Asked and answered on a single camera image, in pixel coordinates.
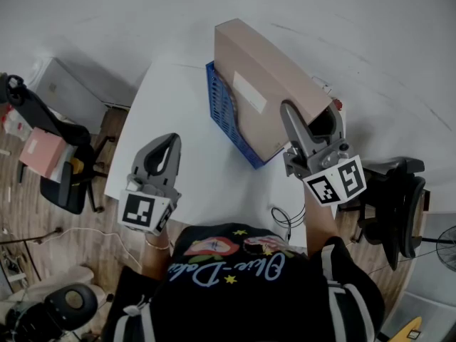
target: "person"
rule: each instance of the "person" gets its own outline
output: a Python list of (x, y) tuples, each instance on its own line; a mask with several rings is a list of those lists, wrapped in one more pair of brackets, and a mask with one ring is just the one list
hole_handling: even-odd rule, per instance
[(142, 275), (124, 268), (103, 341), (374, 341), (385, 304), (305, 188), (308, 255), (240, 223), (145, 235)]

